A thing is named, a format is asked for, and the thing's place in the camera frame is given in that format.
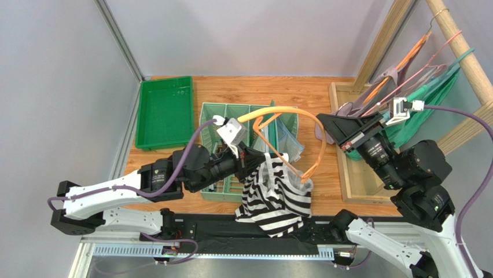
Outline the black white striped tank top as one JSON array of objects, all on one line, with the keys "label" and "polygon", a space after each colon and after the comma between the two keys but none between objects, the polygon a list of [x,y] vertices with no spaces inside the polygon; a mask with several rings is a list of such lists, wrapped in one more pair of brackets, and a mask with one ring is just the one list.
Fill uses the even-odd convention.
[{"label": "black white striped tank top", "polygon": [[279,158],[265,153],[260,164],[244,182],[241,205],[235,210],[235,220],[256,224],[269,237],[283,237],[304,226],[312,217],[311,179],[301,182],[301,172],[284,163],[289,156]]}]

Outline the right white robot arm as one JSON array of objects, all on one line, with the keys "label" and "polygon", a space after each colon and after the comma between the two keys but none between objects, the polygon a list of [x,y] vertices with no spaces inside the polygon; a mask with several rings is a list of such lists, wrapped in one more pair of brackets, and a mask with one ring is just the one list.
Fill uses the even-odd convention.
[{"label": "right white robot arm", "polygon": [[329,222],[332,239],[363,246],[408,277],[491,276],[459,243],[455,207],[442,185],[452,168],[435,141],[423,140],[396,152],[379,113],[361,118],[319,114],[318,120],[342,150],[357,151],[385,189],[396,191],[391,202],[419,233],[426,249],[399,243],[348,210],[340,211]]}]

